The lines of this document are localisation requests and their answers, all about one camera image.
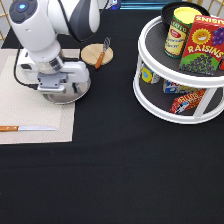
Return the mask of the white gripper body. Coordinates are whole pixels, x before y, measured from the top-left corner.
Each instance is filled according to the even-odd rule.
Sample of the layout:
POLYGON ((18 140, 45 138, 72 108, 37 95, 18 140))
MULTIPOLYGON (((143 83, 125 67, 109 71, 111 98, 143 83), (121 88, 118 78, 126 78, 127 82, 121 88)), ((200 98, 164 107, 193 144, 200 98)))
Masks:
POLYGON ((56 58, 49 62, 35 62, 31 59, 29 52, 26 49, 23 49, 22 53, 17 53, 16 68, 20 69, 24 76, 31 81, 30 84, 27 84, 17 79, 17 82, 37 91, 39 91, 39 81, 37 78, 39 73, 67 73, 68 81, 66 83, 82 83, 90 79, 89 71, 84 62, 72 61, 70 58, 64 58, 62 56, 62 52, 60 52, 56 58))

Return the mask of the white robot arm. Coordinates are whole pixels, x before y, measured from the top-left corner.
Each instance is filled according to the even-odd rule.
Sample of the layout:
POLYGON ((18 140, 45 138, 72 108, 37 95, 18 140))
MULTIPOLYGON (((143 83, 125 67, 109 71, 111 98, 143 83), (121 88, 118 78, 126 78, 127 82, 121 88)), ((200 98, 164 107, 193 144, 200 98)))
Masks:
POLYGON ((89 81, 86 64, 65 59, 57 36, 83 42, 94 35, 100 24, 98 0, 15 0, 9 19, 23 46, 15 66, 32 81, 30 88, 60 93, 67 83, 89 81))

